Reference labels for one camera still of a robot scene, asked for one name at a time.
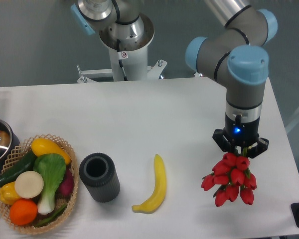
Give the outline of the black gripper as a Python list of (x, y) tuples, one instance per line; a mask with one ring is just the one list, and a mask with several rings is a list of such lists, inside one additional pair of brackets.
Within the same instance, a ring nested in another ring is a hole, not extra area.
[(258, 127), (260, 118), (255, 121), (236, 124), (236, 122), (225, 115), (224, 129), (216, 129), (212, 138), (223, 152), (234, 152), (234, 147), (249, 147), (247, 157), (255, 158), (265, 152), (269, 146), (269, 140), (259, 137)]

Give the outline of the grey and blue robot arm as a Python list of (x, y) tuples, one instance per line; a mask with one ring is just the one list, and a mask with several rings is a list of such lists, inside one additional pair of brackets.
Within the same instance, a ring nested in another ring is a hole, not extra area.
[[(249, 158), (268, 149), (258, 127), (269, 56), (263, 46), (277, 33), (278, 23), (268, 10), (255, 10), (247, 0), (208, 0), (207, 6), (225, 32), (214, 40), (193, 39), (185, 52), (187, 65), (226, 88), (225, 126), (213, 139), (224, 152), (237, 147)], [(137, 0), (74, 0), (71, 12), (79, 26), (98, 33), (108, 48), (113, 79), (135, 81), (156, 78), (148, 68), (147, 47), (154, 36), (151, 20), (140, 12)]]

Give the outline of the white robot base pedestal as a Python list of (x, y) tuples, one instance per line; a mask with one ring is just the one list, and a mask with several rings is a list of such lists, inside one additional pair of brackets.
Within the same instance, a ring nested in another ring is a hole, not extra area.
[(114, 81), (137, 81), (162, 79), (167, 66), (159, 59), (153, 66), (148, 65), (148, 46), (154, 37), (152, 21), (140, 13), (130, 24), (112, 23), (98, 32), (101, 42), (107, 47), (111, 68), (81, 70), (78, 83), (92, 83), (93, 78), (112, 77)]

